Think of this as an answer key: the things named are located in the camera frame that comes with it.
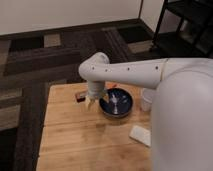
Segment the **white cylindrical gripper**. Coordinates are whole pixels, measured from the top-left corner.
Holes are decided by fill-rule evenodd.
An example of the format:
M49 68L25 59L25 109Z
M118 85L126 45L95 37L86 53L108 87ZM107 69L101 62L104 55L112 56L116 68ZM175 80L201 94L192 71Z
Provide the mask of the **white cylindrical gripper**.
M93 99L102 98L105 102L109 103L109 95L108 93L106 93L104 82L88 81L87 87L88 87L88 96L89 96L85 99L85 106L87 109L89 109L93 105L94 103Z

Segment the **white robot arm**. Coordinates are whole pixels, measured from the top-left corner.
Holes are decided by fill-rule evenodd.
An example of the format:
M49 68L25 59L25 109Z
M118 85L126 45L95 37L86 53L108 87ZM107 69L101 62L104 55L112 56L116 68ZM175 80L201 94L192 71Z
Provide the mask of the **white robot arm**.
M213 59L161 58L112 64L98 52L82 62L88 97L107 81L154 89L151 170L213 171Z

